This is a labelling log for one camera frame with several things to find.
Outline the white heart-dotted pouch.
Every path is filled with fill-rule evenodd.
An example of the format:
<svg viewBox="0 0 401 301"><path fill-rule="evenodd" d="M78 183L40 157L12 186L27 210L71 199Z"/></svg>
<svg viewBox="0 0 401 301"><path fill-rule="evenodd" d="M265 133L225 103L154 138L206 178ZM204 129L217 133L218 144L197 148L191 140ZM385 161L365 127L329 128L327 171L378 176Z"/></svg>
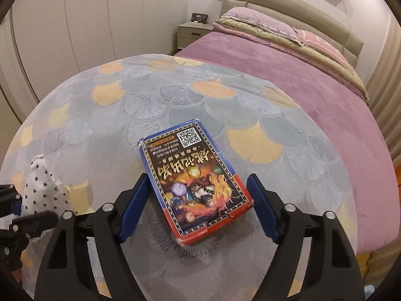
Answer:
<svg viewBox="0 0 401 301"><path fill-rule="evenodd" d="M67 188L49 170L44 156L37 155L32 159L27 172L21 217L44 211L52 211L58 217L65 211L76 213Z"/></svg>

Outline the blue red card box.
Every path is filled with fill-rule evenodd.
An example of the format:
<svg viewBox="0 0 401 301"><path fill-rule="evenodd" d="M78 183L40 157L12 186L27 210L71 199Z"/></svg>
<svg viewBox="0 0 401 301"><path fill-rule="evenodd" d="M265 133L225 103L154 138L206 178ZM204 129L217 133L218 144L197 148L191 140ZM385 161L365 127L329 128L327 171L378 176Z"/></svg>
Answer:
<svg viewBox="0 0 401 301"><path fill-rule="evenodd" d="M247 188L199 120L151 134L139 146L179 243L194 244L253 207Z"/></svg>

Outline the patterned round tablecloth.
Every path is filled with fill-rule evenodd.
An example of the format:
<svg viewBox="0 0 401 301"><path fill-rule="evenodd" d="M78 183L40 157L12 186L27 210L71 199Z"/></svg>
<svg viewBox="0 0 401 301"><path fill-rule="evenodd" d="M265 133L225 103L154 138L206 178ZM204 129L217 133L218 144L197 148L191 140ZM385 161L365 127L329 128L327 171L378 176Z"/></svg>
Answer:
<svg viewBox="0 0 401 301"><path fill-rule="evenodd" d="M25 120L1 166L1 182L24 190L43 156L79 213L112 202L145 171L139 142L197 119L242 180L301 211L334 211L357 246L355 202L337 149L277 80L208 62L150 54L79 73ZM250 300L274 256L254 211L210 237L180 245L151 197L126 259L150 300Z"/></svg>

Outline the beige folded quilt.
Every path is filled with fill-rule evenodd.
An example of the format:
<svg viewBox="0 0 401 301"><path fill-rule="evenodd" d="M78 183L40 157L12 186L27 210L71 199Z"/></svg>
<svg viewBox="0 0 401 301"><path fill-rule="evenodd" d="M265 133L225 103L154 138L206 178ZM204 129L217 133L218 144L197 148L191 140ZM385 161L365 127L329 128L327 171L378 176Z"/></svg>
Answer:
<svg viewBox="0 0 401 301"><path fill-rule="evenodd" d="M309 46L300 45L287 38L278 36L274 33L269 33L268 31L264 31L253 25L241 23L236 20L217 20L213 23L213 26L216 31L242 37L249 41L295 56L296 58L303 60L330 75L360 97L366 104L369 103L368 93L363 81L359 78L355 70L351 70L341 65Z"/></svg>

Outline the beige curtain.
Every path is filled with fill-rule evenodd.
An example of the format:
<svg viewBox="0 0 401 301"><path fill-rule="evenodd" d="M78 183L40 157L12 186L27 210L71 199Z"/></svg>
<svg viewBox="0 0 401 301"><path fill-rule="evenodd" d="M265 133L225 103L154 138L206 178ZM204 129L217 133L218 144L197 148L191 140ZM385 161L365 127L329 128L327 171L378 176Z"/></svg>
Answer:
<svg viewBox="0 0 401 301"><path fill-rule="evenodd" d="M368 83L369 108L387 144L393 166L400 166L400 25L391 18L382 53Z"/></svg>

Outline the bed with purple cover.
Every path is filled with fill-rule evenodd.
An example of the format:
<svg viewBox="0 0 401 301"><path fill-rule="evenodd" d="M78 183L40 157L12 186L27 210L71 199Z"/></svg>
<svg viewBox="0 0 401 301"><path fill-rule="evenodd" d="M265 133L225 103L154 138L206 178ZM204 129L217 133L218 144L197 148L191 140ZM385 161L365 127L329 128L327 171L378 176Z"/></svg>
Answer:
<svg viewBox="0 0 401 301"><path fill-rule="evenodd" d="M338 206L357 229L357 251L390 244L398 235L400 207L393 163L385 139L356 93L317 67L275 48L214 31L184 48L180 56L212 62L268 80L282 89L316 123L339 153L345 168L334 167L332 183L345 185L353 202Z"/></svg>

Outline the white wardrobe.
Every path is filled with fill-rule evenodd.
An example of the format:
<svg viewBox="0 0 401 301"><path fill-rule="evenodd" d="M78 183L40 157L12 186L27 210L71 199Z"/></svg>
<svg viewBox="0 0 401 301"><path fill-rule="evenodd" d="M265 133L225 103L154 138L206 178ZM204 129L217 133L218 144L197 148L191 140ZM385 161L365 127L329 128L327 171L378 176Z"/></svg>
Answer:
<svg viewBox="0 0 401 301"><path fill-rule="evenodd" d="M37 100L77 73L140 54L169 54L187 0L15 0L6 15Z"/></svg>

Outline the pink pillow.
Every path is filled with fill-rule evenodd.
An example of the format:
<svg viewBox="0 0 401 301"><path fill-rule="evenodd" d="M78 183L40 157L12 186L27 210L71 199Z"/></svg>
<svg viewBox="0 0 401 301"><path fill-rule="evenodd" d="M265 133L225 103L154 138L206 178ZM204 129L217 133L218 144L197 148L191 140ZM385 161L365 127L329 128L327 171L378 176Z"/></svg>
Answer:
<svg viewBox="0 0 401 301"><path fill-rule="evenodd" d="M344 55L338 49L336 49L332 44L328 43L325 39L317 36L316 34L310 31L302 29L295 29L295 31L298 34L299 40L303 44L326 55L331 60L336 61L342 66L347 67L350 70L353 69L353 67L349 64L348 60L344 57Z"/></svg>

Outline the beige padded headboard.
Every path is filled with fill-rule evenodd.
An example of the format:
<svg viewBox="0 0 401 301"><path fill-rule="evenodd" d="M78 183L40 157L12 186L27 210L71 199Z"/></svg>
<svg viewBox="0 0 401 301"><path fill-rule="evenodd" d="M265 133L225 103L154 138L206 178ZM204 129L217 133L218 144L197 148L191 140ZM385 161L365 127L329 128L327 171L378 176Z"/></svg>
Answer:
<svg viewBox="0 0 401 301"><path fill-rule="evenodd" d="M302 0L222 0L220 13L234 7L256 10L296 29L315 33L337 48L351 66L356 67L364 45L350 26L340 23Z"/></svg>

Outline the purple pillow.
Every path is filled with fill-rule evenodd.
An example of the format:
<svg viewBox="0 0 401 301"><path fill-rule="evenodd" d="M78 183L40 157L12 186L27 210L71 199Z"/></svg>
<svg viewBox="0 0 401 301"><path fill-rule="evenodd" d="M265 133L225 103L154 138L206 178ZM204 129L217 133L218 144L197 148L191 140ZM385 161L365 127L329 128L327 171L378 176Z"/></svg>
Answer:
<svg viewBox="0 0 401 301"><path fill-rule="evenodd" d="M300 46L303 44L299 40L297 32L290 25L253 9L234 7L224 13L217 20L217 23L223 25L224 23L228 23L228 21L251 25L263 31L289 39Z"/></svg>

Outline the grey nightstand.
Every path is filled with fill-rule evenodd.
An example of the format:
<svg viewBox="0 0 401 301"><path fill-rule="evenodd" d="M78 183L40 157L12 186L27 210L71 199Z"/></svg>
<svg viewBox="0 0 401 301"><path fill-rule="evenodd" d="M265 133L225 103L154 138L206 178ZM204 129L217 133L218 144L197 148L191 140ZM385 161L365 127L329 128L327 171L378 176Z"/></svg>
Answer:
<svg viewBox="0 0 401 301"><path fill-rule="evenodd" d="M213 25L203 23L184 23L178 26L177 48L183 50L197 39L214 29Z"/></svg>

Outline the black picture frame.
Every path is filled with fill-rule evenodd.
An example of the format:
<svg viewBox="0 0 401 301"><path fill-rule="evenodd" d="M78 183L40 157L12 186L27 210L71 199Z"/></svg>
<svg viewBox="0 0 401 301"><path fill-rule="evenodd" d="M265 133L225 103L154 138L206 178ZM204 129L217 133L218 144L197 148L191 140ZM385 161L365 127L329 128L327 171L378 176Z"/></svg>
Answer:
<svg viewBox="0 0 401 301"><path fill-rule="evenodd" d="M208 19L207 14L192 13L190 21L192 23L206 24L207 19Z"/></svg>

